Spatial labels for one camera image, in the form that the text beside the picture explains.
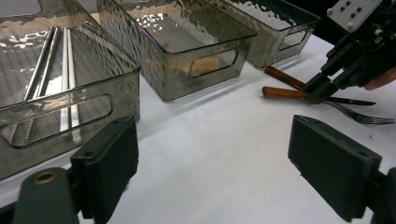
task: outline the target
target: knife blade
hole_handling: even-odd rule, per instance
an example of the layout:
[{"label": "knife blade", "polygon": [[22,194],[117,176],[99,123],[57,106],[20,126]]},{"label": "knife blade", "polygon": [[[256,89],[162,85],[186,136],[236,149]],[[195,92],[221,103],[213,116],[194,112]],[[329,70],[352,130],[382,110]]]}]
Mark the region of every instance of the knife blade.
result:
[{"label": "knife blade", "polygon": [[[292,86],[294,89],[298,91],[290,91],[280,88],[270,88],[270,87],[263,87],[262,93],[264,96],[270,97],[278,97],[278,98],[290,98],[290,99],[304,99],[308,97],[309,93],[302,91],[303,86],[305,83],[298,80],[295,77],[291,77],[290,75],[274,68],[273,66],[267,66],[264,68],[264,72],[279,81]],[[347,98],[340,98],[340,97],[329,97],[326,101],[335,102],[338,104],[346,104],[346,105],[375,105],[375,102],[369,101],[362,101],[362,100],[355,100],[355,99],[347,99]]]}]

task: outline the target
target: silver utensil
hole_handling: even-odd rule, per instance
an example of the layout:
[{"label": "silver utensil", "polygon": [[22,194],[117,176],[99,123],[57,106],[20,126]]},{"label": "silver utensil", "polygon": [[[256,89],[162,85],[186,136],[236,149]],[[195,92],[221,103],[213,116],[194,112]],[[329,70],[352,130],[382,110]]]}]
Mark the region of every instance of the silver utensil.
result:
[{"label": "silver utensil", "polygon": [[[54,59],[54,54],[55,54],[55,50],[56,50],[56,46],[58,44],[59,41],[59,35],[61,32],[61,27],[57,26],[55,27],[55,30],[53,32],[53,37],[49,43],[49,53],[47,56],[47,59],[45,61],[45,66],[43,69],[43,73],[42,76],[39,80],[39,84],[38,84],[38,89],[35,91],[35,95],[33,96],[33,98],[38,98],[40,96],[44,96],[46,93],[46,89],[47,89],[47,84],[48,84],[48,79],[50,76],[50,66],[51,66],[51,62]],[[24,142],[27,143],[30,137],[30,133],[32,132],[32,128],[33,128],[33,122],[35,121],[35,119],[30,119],[29,120],[29,125],[27,128],[27,132],[24,138]]]},{"label": "silver utensil", "polygon": [[[70,29],[67,29],[67,59],[68,59],[68,75],[69,75],[69,88],[73,89],[76,87],[76,74],[74,69],[74,57],[73,57],[73,47],[72,47],[72,37]],[[71,105],[70,106],[70,116],[71,116],[71,124],[72,127],[76,127],[79,125],[79,117],[78,117],[78,106]],[[76,144],[81,142],[81,134],[80,129],[76,129],[72,132],[73,134],[73,142]]]},{"label": "silver utensil", "polygon": [[[48,31],[47,31],[46,40],[44,41],[43,48],[41,49],[40,55],[38,56],[38,60],[37,60],[37,63],[35,65],[35,69],[33,71],[32,77],[30,79],[30,82],[29,82],[29,85],[27,87],[26,93],[25,93],[25,95],[23,97],[23,101],[24,102],[34,98],[35,88],[36,88],[36,86],[38,84],[38,81],[39,81],[39,78],[40,78],[40,75],[38,74],[38,72],[40,70],[41,64],[43,63],[43,60],[45,60],[44,56],[45,56],[45,53],[47,51],[48,45],[51,42],[54,30],[55,30],[55,27],[50,26]],[[10,144],[12,143],[12,140],[14,139],[14,135],[15,135],[15,132],[17,131],[17,128],[18,128],[18,123],[14,125],[14,127],[12,128],[12,131],[11,131],[11,135],[8,138],[8,142]]]},{"label": "silver utensil", "polygon": [[327,105],[331,105],[341,112],[343,112],[347,117],[353,119],[361,124],[368,124],[368,125],[384,125],[384,124],[393,124],[395,123],[395,119],[383,119],[383,118],[376,118],[367,115],[360,114],[348,107],[343,105],[339,105],[337,103],[332,102],[324,102]]}]

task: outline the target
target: white table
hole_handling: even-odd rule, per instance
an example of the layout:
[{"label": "white table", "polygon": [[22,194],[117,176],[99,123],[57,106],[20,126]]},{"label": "white table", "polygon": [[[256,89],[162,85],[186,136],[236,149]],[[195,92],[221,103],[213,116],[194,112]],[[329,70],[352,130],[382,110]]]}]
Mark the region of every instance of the white table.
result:
[{"label": "white table", "polygon": [[[311,36],[299,56],[274,67],[306,82],[331,47]],[[241,77],[165,103],[141,78],[139,166],[109,223],[345,223],[288,159],[293,116],[320,119],[377,152],[385,174],[396,166],[396,125],[364,126],[328,105],[267,99],[263,86],[291,89],[246,63]],[[375,101],[356,110],[395,118],[395,88],[334,96]],[[367,224],[372,214],[367,208],[352,223]]]}]

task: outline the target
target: gray plastic container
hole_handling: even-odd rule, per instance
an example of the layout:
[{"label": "gray plastic container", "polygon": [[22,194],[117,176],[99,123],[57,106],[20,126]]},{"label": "gray plastic container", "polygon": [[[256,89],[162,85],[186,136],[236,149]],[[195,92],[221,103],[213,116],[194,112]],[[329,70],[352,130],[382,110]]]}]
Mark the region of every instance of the gray plastic container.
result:
[{"label": "gray plastic container", "polygon": [[101,25],[164,101],[238,77],[256,33],[202,0],[97,0]]},{"label": "gray plastic container", "polygon": [[247,60],[257,68],[303,50],[320,17],[280,0],[208,0],[257,32]]},{"label": "gray plastic container", "polygon": [[[0,15],[0,180],[82,146],[114,119],[140,118],[140,65],[77,1],[39,6],[36,14]],[[50,26],[71,29],[77,85],[62,91],[61,31],[45,95],[25,101]],[[74,105],[79,125],[61,131],[61,111]]]}]

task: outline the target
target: wooden knife handle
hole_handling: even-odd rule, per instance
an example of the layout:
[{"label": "wooden knife handle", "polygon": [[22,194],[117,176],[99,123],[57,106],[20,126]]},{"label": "wooden knife handle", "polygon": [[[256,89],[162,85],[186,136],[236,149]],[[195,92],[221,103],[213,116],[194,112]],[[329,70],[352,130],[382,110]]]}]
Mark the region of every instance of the wooden knife handle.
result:
[{"label": "wooden knife handle", "polygon": [[274,78],[278,79],[279,81],[282,81],[282,82],[294,87],[296,90],[299,90],[299,91],[305,85],[305,83],[298,80],[297,78],[291,77],[288,74],[286,74],[280,70],[277,70],[273,66],[265,67],[264,72],[266,74],[270,75],[271,77],[274,77]]},{"label": "wooden knife handle", "polygon": [[304,100],[308,97],[308,93],[304,91],[292,91],[275,87],[262,87],[262,94],[265,97],[272,98],[287,98],[287,99],[301,99]]}]

